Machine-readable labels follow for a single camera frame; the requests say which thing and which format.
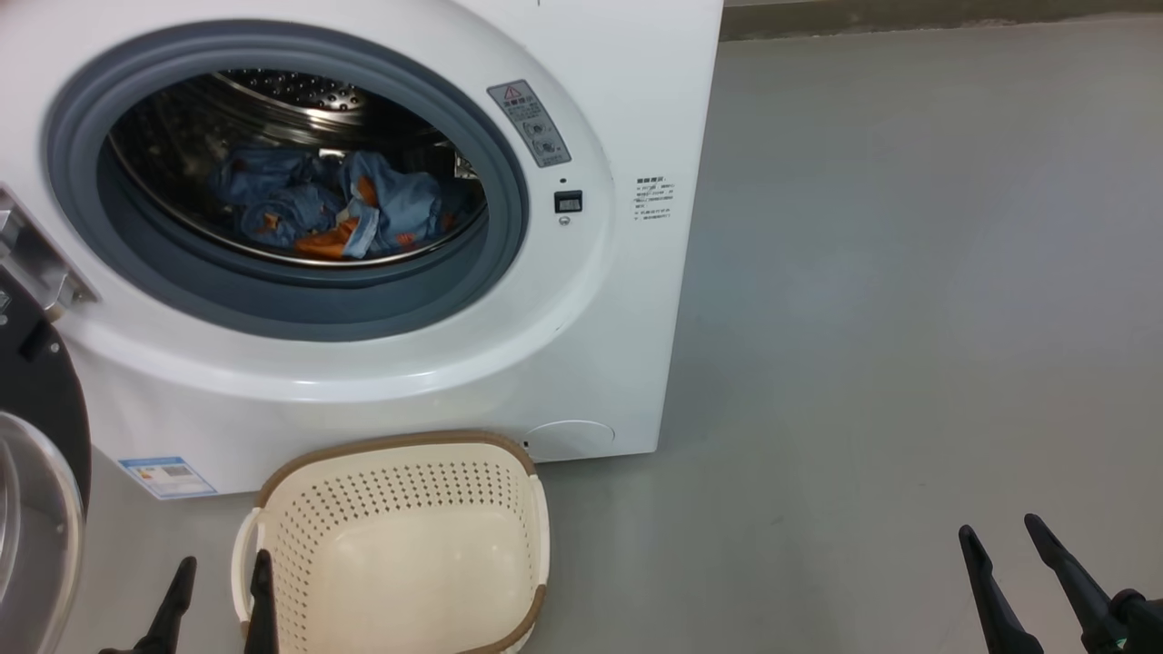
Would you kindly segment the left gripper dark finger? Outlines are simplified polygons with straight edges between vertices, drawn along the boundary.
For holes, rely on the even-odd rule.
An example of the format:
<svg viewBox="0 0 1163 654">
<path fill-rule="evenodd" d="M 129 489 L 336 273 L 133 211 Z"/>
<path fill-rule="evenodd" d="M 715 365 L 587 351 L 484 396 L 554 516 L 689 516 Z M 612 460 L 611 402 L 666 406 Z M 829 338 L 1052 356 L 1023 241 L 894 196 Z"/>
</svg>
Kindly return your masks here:
<svg viewBox="0 0 1163 654">
<path fill-rule="evenodd" d="M 254 599 L 247 630 L 244 653 L 278 653 L 277 607 L 273 598 L 273 559 L 269 550 L 258 550 L 250 580 Z"/>
<path fill-rule="evenodd" d="M 181 559 L 145 637 L 134 644 L 134 653 L 174 654 L 180 624 L 190 609 L 198 571 L 195 556 Z"/>
</svg>

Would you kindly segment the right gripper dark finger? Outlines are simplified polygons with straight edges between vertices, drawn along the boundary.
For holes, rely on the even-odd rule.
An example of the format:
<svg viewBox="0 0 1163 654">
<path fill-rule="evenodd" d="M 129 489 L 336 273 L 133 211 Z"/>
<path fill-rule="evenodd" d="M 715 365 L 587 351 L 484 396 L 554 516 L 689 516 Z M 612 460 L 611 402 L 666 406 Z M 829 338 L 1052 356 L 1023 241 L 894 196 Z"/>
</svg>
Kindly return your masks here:
<svg viewBox="0 0 1163 654">
<path fill-rule="evenodd" d="M 1044 653 L 1039 639 L 1022 628 L 1005 599 L 993 576 L 992 559 L 970 525 L 959 527 L 959 549 L 989 653 Z"/>
<path fill-rule="evenodd" d="M 1058 536 L 1036 514 L 1025 516 L 1025 527 L 1039 557 L 1058 576 L 1080 627 L 1080 646 L 1089 653 L 1123 653 L 1128 630 L 1110 613 L 1110 595 L 1066 550 Z"/>
</svg>

